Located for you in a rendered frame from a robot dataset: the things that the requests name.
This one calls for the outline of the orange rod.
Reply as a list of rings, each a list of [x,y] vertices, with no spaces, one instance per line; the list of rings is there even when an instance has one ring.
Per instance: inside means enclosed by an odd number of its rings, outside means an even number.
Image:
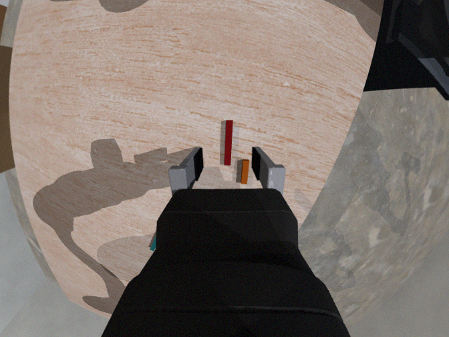
[[[247,184],[248,172],[249,172],[249,159],[243,159],[241,171],[241,184]]]

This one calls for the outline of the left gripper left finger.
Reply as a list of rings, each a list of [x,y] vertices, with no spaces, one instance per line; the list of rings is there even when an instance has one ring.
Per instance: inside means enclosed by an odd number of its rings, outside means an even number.
[[[201,148],[194,150],[178,165],[168,169],[172,196],[180,189],[192,189],[204,168]]]

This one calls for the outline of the dark red rod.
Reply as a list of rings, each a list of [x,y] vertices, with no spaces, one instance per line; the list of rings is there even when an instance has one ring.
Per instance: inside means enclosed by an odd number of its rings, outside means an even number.
[[[224,165],[231,165],[231,148],[233,135],[233,120],[226,121]]]

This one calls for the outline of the turquoise rod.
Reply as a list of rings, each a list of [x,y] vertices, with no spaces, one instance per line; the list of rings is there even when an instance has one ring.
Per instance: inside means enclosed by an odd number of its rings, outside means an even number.
[[[155,237],[155,239],[154,239],[154,242],[153,242],[153,244],[152,244],[150,250],[154,251],[155,248],[156,248],[156,237]]]

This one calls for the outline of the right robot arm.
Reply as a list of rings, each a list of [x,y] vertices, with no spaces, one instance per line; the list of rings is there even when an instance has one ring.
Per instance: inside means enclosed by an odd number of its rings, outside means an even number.
[[[435,55],[449,76],[449,0],[419,0],[414,35]]]

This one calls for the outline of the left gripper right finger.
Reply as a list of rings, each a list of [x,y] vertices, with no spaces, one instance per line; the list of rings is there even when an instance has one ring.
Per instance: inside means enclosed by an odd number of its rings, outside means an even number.
[[[251,167],[264,189],[277,189],[283,195],[286,168],[275,164],[259,147],[252,147]]]

